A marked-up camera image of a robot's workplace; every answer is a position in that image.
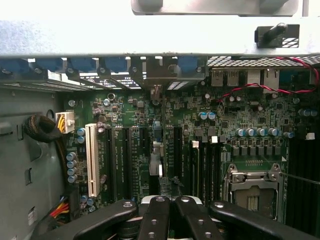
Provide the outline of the green motherboard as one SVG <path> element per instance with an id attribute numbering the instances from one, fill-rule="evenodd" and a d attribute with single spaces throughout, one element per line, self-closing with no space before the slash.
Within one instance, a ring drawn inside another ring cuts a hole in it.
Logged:
<path id="1" fill-rule="evenodd" d="M 166 176 L 170 197 L 192 195 L 190 141 L 222 143 L 222 181 L 229 164 L 239 171 L 269 170 L 320 182 L 320 95 L 268 93 L 251 88 L 223 97 L 224 87 L 165 94 Z M 69 93 L 64 98 L 75 129 L 66 135 L 68 181 L 78 189 L 85 216 L 117 200 L 139 202 L 159 193 L 150 175 L 152 124 L 160 112 L 141 90 Z M 89 197 L 85 125 L 96 124 L 99 186 Z M 282 223 L 314 233 L 320 222 L 320 185 L 283 176 Z"/>

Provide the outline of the black open PC case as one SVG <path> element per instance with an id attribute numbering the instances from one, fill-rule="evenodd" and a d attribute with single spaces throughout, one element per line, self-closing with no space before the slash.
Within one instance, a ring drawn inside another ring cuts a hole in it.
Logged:
<path id="1" fill-rule="evenodd" d="M 0 0 L 0 59 L 28 59 L 27 73 L 0 69 L 0 240 L 35 240 L 80 217 L 69 182 L 66 136 L 75 130 L 67 94 L 143 91 L 146 58 L 197 57 L 166 93 L 252 88 L 320 95 L 320 1 L 317 16 L 296 17 L 299 0 Z M 36 58 L 126 57 L 127 71 L 51 72 Z M 199 205 L 202 201 L 192 196 Z M 183 233 L 170 198 L 167 240 Z"/>

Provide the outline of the socket locking lever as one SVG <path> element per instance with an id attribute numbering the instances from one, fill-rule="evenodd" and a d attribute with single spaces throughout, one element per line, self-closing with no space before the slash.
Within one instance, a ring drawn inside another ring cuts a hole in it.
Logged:
<path id="1" fill-rule="evenodd" d="M 304 182 L 307 182 L 307 183 L 311 183 L 311 184 L 320 186 L 320 181 L 311 180 L 311 179 L 308 179 L 308 178 L 296 176 L 296 175 L 285 173 L 285 172 L 279 172 L 279 175 L 290 177 L 290 178 L 294 178 L 296 180 L 300 180 L 300 181 L 304 181 Z"/>

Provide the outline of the white PCI slot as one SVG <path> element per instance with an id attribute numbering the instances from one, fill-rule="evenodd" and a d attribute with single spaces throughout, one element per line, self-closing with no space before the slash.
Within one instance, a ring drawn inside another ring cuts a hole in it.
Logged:
<path id="1" fill-rule="evenodd" d="M 95 123 L 85 125 L 88 194 L 96 198 L 100 193 L 100 172 L 98 155 L 98 130 Z"/>

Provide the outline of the black RAM slot bank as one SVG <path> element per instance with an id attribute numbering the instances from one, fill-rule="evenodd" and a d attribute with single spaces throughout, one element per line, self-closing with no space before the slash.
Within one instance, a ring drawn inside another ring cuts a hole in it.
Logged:
<path id="1" fill-rule="evenodd" d="M 199 139 L 189 143 L 191 163 L 191 192 L 204 205 L 221 199 L 222 194 L 222 148 L 215 140 Z"/>

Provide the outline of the CPU socket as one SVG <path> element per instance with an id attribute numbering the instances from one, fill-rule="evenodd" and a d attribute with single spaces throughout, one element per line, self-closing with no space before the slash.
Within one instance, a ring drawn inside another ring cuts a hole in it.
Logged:
<path id="1" fill-rule="evenodd" d="M 221 198 L 278 222 L 284 220 L 284 177 L 278 163 L 269 170 L 238 170 L 230 163 L 222 181 Z"/>

